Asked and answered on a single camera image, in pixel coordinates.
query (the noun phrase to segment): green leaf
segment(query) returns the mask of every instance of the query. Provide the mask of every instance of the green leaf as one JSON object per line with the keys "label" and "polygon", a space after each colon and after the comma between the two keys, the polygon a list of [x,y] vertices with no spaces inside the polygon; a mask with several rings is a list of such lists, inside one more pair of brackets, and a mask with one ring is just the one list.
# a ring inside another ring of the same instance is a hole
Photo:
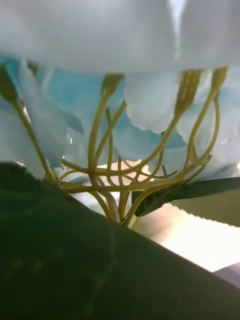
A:
{"label": "green leaf", "polygon": [[237,288],[21,167],[0,177],[1,319],[240,319]]}
{"label": "green leaf", "polygon": [[[189,184],[177,185],[170,190],[154,192],[146,197],[137,208],[135,215],[137,217],[145,216],[154,210],[161,208],[164,204],[174,200],[211,196],[236,189],[240,189],[240,177],[198,181]],[[132,192],[132,203],[140,194],[140,191]]]}

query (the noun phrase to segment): white petal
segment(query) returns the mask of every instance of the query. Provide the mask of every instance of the white petal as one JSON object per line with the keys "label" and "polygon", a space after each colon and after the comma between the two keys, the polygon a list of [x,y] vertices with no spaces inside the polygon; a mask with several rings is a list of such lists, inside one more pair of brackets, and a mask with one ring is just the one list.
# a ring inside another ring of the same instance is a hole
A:
{"label": "white petal", "polygon": [[1,0],[0,26],[0,50],[75,70],[162,70],[173,63],[167,1]]}
{"label": "white petal", "polygon": [[179,65],[216,67],[240,62],[240,1],[191,0],[181,24]]}
{"label": "white petal", "polygon": [[124,97],[131,123],[160,134],[173,119],[179,83],[176,72],[127,74]]}
{"label": "white petal", "polygon": [[25,164],[36,178],[43,178],[44,170],[26,129],[13,106],[0,96],[0,161]]}
{"label": "white petal", "polygon": [[27,64],[19,70],[23,100],[37,141],[51,167],[60,167],[67,146],[67,125],[62,113],[44,96]]}

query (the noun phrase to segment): dark green leaf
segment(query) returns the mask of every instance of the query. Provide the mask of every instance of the dark green leaf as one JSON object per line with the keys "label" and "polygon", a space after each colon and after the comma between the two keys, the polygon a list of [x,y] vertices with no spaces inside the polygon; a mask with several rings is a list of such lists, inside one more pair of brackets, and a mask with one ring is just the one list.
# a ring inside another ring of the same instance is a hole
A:
{"label": "dark green leaf", "polygon": [[[166,203],[179,199],[192,199],[204,196],[229,192],[240,189],[240,177],[198,181],[189,184],[177,185],[174,188],[164,192],[154,192],[145,198],[137,208],[135,215],[137,217],[145,216],[154,210],[161,208]],[[132,192],[132,203],[141,194],[140,191]]]}
{"label": "dark green leaf", "polygon": [[240,319],[230,284],[22,168],[0,177],[1,319]]}

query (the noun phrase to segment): hydrangea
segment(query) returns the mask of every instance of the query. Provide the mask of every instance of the hydrangea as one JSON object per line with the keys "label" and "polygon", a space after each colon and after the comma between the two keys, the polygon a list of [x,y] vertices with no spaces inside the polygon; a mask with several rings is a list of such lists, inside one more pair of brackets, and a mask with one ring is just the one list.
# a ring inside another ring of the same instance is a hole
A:
{"label": "hydrangea", "polygon": [[[213,72],[227,66],[217,102],[217,139],[206,167],[194,179],[237,175],[239,7],[237,0],[205,4],[197,0],[61,0],[57,7],[53,0],[2,1],[1,26],[8,32],[0,35],[0,67],[25,105],[50,168],[63,168],[62,158],[88,167],[91,130],[106,74],[122,77],[107,100],[109,114],[102,115],[96,148],[108,129],[108,117],[113,119],[126,103],[112,130],[111,161],[117,162],[119,156],[126,161],[144,160],[158,147],[173,120],[184,71],[201,70],[193,103],[164,147],[162,166],[155,172],[159,156],[148,163],[156,176],[179,174],[186,166],[191,132],[209,94]],[[5,80],[0,77],[2,86]],[[0,96],[0,125],[0,161],[24,163],[36,177],[42,177],[33,143],[4,94]],[[212,101],[195,136],[191,157],[205,152],[215,129]],[[108,163],[109,147],[108,143],[103,146],[98,166]]]}

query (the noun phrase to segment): light blue petal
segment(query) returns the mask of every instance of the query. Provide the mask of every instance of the light blue petal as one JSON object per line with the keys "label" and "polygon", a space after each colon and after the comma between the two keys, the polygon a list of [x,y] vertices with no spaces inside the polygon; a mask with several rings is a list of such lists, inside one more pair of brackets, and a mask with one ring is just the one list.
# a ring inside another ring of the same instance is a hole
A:
{"label": "light blue petal", "polygon": [[63,115],[44,96],[23,61],[19,69],[23,100],[34,133],[51,167],[61,166],[67,146],[67,124]]}
{"label": "light blue petal", "polygon": [[[240,125],[240,90],[239,88],[223,87],[220,91],[219,107],[220,107],[220,129],[215,143],[217,148],[225,143],[228,139],[234,138],[239,134]],[[188,143],[189,137],[194,124],[203,108],[203,104],[194,104],[188,109],[177,124],[177,131]],[[215,129],[215,109],[213,102],[211,103],[202,124],[197,132],[194,144],[196,149],[207,149],[213,137]]]}
{"label": "light blue petal", "polygon": [[126,111],[123,112],[113,129],[113,144],[124,160],[144,160],[159,145],[160,140],[161,135],[134,127]]}
{"label": "light blue petal", "polygon": [[34,145],[14,107],[0,95],[0,161],[25,164],[36,178],[43,178],[44,170]]}

